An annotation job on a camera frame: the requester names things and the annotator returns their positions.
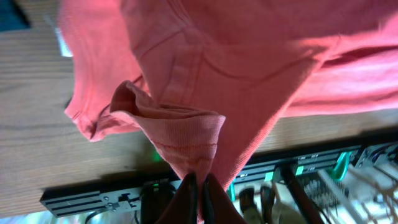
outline pink t-shirt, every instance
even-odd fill
[[[398,107],[398,2],[64,0],[66,114],[226,189],[282,116]]]

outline wooden surface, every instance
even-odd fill
[[[73,64],[62,58],[52,28],[55,1],[19,1],[33,29],[0,33],[0,217],[37,212],[46,187],[152,166],[141,132],[88,142],[64,115]],[[398,124],[398,110],[285,118],[259,151],[352,136]]]

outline stitching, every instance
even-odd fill
[[[217,145],[217,143],[211,143],[211,144],[202,144],[202,145],[197,145],[197,146],[169,146],[169,145],[166,145],[166,144],[162,144],[160,142],[156,142],[153,139],[151,139],[151,141],[153,143],[155,143],[155,144],[159,144],[159,145],[161,145],[163,147],[169,147],[169,148],[172,148],[172,149],[185,149],[185,148],[188,148],[188,147],[203,147],[203,146],[216,146]]]

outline wood grain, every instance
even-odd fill
[[[62,58],[44,15],[56,1],[18,1],[29,30],[0,33],[0,217],[37,212],[46,187],[152,166],[141,133],[88,142],[64,115],[73,94],[73,63]],[[398,124],[398,110],[281,119],[259,151],[351,136]]]

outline green light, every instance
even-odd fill
[[[268,172],[266,173],[266,178],[264,179],[264,181],[270,181],[274,178],[274,172]]]
[[[296,171],[296,175],[302,175],[304,170],[304,166],[299,166]]]
[[[157,153],[156,151],[154,152],[154,155],[153,155],[153,161],[154,162],[161,162],[161,161],[163,161],[163,158],[159,155],[159,153]]]

